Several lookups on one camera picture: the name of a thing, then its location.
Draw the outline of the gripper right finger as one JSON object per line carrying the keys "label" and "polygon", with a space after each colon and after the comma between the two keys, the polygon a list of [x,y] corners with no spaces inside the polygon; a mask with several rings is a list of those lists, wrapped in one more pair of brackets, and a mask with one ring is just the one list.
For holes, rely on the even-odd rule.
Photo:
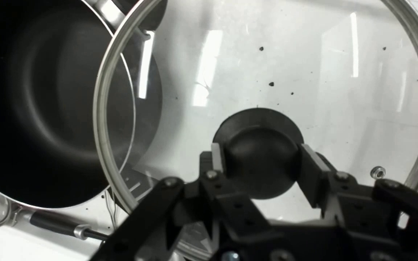
{"label": "gripper right finger", "polygon": [[298,185],[321,217],[336,223],[345,261],[418,261],[418,192],[390,179],[360,185],[300,145]]}

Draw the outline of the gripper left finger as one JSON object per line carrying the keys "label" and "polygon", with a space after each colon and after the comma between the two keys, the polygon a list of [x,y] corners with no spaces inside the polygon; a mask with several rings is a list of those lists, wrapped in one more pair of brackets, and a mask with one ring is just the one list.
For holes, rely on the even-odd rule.
{"label": "gripper left finger", "polygon": [[201,222],[215,251],[209,261],[271,261],[272,227],[224,175],[218,143],[202,152],[200,177],[167,177],[149,192],[90,261],[168,261],[184,227]]}

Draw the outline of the glass lid with black knob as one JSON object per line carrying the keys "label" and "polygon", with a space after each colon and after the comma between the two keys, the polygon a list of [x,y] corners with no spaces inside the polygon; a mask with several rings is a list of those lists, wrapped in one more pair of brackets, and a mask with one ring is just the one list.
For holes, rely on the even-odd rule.
{"label": "glass lid with black knob", "polygon": [[[165,178],[195,182],[214,143],[227,180],[272,227],[271,261],[345,261],[339,227],[298,185],[302,144],[360,185],[390,179],[418,192],[418,12],[410,1],[168,0],[131,98],[150,97],[155,55],[171,87],[138,170],[158,182],[134,197],[113,152],[112,80],[162,1],[139,0],[123,17],[95,86],[98,155],[129,215]],[[214,253],[197,222],[173,254],[209,261]]]}

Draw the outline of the black non-stick pot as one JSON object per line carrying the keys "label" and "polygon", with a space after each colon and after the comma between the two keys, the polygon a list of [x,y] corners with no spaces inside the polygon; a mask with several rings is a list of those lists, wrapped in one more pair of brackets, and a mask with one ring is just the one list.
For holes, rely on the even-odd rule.
{"label": "black non-stick pot", "polygon": [[138,0],[0,0],[0,193],[21,205],[81,205],[109,183],[98,157],[95,83]]}

